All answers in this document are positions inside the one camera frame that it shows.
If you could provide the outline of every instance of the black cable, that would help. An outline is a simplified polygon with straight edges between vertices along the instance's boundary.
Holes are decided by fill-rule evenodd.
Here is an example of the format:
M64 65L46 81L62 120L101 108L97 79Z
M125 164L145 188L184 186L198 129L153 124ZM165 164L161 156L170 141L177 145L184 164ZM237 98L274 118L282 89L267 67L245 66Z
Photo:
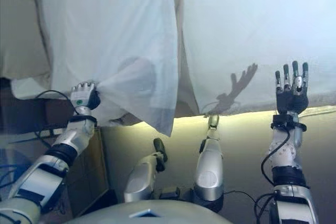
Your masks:
M269 194L263 194L263 195L260 195L257 199L256 199L256 202L254 203L254 207L253 207L253 210L254 210L254 215L255 215L255 217L256 217L256 219L257 219L257 224L259 224L258 223L258 213L257 213L257 205L258 205L258 202L262 199L262 198L264 198L264 197L266 197L266 196L274 196L274 193L269 193Z
M63 96L63 97L70 103L70 105L71 105L72 108L74 109L74 112L75 112L77 115L79 115L78 111L76 110L76 108L74 107L74 105L72 104L72 102L70 101L70 99L69 99L65 94L63 94L62 92L59 92L59 91L57 91L57 90L47 90L47 91L44 91L44 92L38 94L37 96L35 96L35 99L40 98L42 95L44 95L45 93L48 93L48 92L58 93L58 94L60 94L61 96Z
M290 133L289 133L289 130L283 125L281 126L280 128L284 129L287 133L287 137L286 139L278 146L276 147L271 153L269 153L265 158L264 160L262 161L261 165L260 165L260 169L261 169L261 173L263 174L263 176L267 179L268 182L270 182L273 186L274 186L274 183L273 181L266 175L265 173L265 170L264 170L264 165L266 163L266 161L269 160L269 158L275 153L277 152L281 147L283 147L287 142L288 140L290 139Z
M256 203L256 200L247 192L245 191L236 191L236 190L231 190L231 191L226 191L223 194L231 194L231 193L240 193L240 194L245 194L247 197L249 197L251 200L253 200L254 203Z
M19 220L14 220L12 217L8 216L8 215L5 215L3 213L0 212L0 217L4 217L5 219L9 220L11 223L13 224L20 224L21 221Z
M42 139L42 137L41 137L41 132L42 132L42 131L40 131L39 133L34 132L34 134L35 134L36 138L37 138L38 140L40 140L40 142L41 142L45 147L47 147L48 149L50 149L50 148L51 148L51 145L50 145L47 141L45 141L45 140Z
M70 103L70 105L72 106L74 112L75 112L77 115L79 115L78 111L76 110L76 108L74 107L74 105L72 104L72 102L70 101L70 99L69 99L65 94L63 94L62 92L59 92L59 91L57 91L57 90L46 90L46 91L44 91L44 92L38 94L37 96L35 96L35 99L40 98L42 95L44 95L45 93L48 93L48 92L58 93L58 94L60 94L61 96L63 96L63 97ZM45 147L47 147L48 149L51 148L51 145L50 145L48 142L46 142L45 140L42 139L42 137L41 137L41 132L42 132L42 131L40 131L39 133L34 132L36 138L37 138L38 140L40 140L41 143L42 143Z
M1 176L1 178L0 178L0 189L4 188L4 187L6 187L6 186L9 186L9 185L11 185L11 184L13 184L13 183L15 182L15 181L12 181L12 182L9 182L9 183L6 183L6 184L2 185L2 182L4 181L4 179L5 179L9 174L11 174L11 173L13 173L13 172L15 172L15 171L16 171L16 169L14 169L14 170L10 170L10 171L6 172L4 175Z
M274 194L269 196L267 198L267 200L265 201L263 207L261 208L259 214L258 214L258 217L257 217L257 224L260 224L260 218L261 216L263 215L264 211L265 211L265 208L267 207L268 203L274 198Z

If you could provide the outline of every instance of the white sheet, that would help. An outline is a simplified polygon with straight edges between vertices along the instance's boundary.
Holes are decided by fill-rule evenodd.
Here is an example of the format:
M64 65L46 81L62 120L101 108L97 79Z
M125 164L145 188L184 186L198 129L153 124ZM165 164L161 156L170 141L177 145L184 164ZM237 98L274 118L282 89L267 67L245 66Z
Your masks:
M43 0L51 88L98 83L100 125L127 112L170 135L177 94L174 0Z
M232 73L239 79L252 63L258 64L256 74L225 113L274 109L274 72L293 60L309 63L311 104L336 102L336 0L184 0L184 5L188 67L201 113L217 104L218 95L230 93Z

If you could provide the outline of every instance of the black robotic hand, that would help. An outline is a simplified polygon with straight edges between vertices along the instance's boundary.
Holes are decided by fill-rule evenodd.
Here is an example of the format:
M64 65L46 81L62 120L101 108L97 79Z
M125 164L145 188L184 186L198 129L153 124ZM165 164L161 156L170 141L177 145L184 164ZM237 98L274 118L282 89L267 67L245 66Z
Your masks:
M277 109L280 114L287 111L300 114L308 107L308 64L302 65L303 74L299 75L298 62L293 61L293 84L290 85L288 65L283 66L284 89L281 86L280 71L275 72Z

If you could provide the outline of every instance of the robotic arm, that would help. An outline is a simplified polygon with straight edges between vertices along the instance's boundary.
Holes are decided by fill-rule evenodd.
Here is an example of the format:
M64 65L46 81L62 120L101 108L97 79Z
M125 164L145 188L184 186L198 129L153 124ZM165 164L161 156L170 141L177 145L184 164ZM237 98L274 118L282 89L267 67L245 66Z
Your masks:
M306 184L298 155L302 144L302 133L306 126L299 122L298 115L308 106L308 64L303 64L299 75L298 63L294 61L292 87L288 65L284 65L284 89L281 87L280 72L276 72L276 95L279 115L273 118L273 141L268 158L272 165L275 203L271 205L272 224L318 224L318 216L311 192Z
M76 113L66 131L12 186L8 199L0 202L0 223L37 223L41 212L57 202L69 168L93 136L97 120L91 110L100 103L94 83L73 87L70 99Z

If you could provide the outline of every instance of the beige wall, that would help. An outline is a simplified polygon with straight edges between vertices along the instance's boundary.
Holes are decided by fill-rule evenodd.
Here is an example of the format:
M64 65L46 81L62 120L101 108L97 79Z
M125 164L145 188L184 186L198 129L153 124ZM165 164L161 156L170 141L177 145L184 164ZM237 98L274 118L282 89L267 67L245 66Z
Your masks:
M269 127L272 115L273 112L257 112L220 118L218 130L224 153L226 191L244 190L256 198L271 190L261 175L260 162L272 138ZM307 116L301 122L308 127L301 149L303 171L320 223L336 223L336 114ZM154 151L155 137L162 139L169 157L155 187L192 186L199 145L206 131L207 119L201 116L176 119L170 138L145 123L103 128L110 183L119 199L134 164ZM226 195L220 214L233 223L251 224L253 202L242 194Z

